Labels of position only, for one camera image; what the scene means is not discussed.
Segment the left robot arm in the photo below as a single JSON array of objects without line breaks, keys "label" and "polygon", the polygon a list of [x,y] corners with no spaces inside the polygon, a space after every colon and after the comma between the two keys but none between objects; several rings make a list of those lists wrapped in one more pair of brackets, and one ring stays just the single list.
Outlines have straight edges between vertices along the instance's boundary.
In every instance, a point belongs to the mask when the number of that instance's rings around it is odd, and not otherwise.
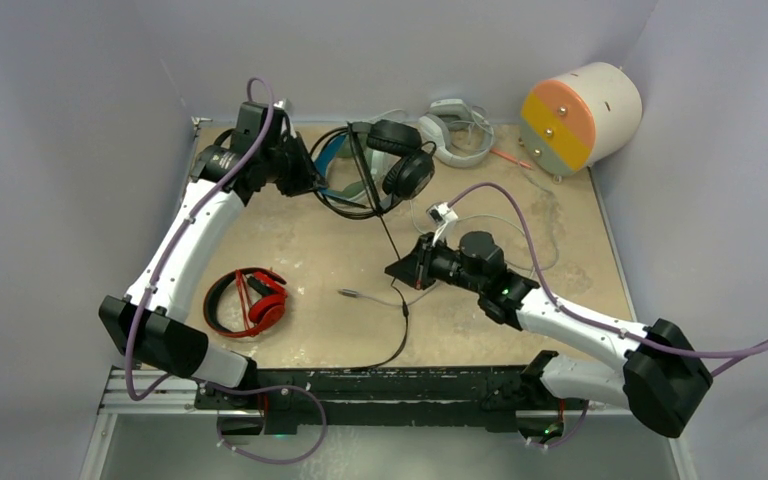
[{"label": "left robot arm", "polygon": [[255,362],[218,346],[186,320],[214,250],[267,184],[293,197],[319,190],[325,181],[284,101],[247,101],[235,127],[196,155],[181,206],[149,264],[123,295],[106,296],[99,307],[127,366],[141,363],[217,384],[220,397],[235,409],[255,402]]}]

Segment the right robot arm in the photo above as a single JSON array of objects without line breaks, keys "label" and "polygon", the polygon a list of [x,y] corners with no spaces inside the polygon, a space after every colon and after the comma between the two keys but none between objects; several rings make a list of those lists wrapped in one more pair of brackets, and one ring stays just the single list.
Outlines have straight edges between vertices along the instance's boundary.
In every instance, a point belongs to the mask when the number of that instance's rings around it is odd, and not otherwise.
[{"label": "right robot arm", "polygon": [[388,265],[388,276],[417,290],[441,281],[477,294],[495,323],[552,338],[590,356],[557,355],[524,376],[521,392],[536,407],[556,398],[593,400],[628,409],[651,431],[678,438],[713,384],[697,351],[674,323],[628,322],[567,303],[511,270],[485,231],[465,234],[457,248],[419,237]]}]

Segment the red headphones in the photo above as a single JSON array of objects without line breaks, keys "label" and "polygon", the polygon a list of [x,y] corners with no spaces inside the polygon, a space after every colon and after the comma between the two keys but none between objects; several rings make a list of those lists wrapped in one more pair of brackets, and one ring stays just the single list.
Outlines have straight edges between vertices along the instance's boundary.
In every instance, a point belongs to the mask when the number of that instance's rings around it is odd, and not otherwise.
[{"label": "red headphones", "polygon": [[[226,338],[258,336],[283,318],[288,299],[286,284],[286,280],[271,269],[248,267],[233,270],[217,279],[207,290],[202,306],[205,323]],[[232,331],[219,321],[219,303],[230,286],[236,288],[242,306],[243,330]]]}]

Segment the black blue headphones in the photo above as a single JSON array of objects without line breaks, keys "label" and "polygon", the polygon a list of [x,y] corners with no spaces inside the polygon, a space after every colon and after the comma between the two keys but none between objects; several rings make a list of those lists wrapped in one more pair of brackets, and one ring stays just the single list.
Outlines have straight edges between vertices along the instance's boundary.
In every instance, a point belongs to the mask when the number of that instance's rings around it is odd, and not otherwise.
[{"label": "black blue headphones", "polygon": [[323,134],[314,144],[316,171],[326,176],[339,156],[349,159],[359,179],[345,187],[315,191],[321,204],[349,220],[380,217],[412,200],[435,174],[437,142],[413,126],[394,120],[349,122]]}]

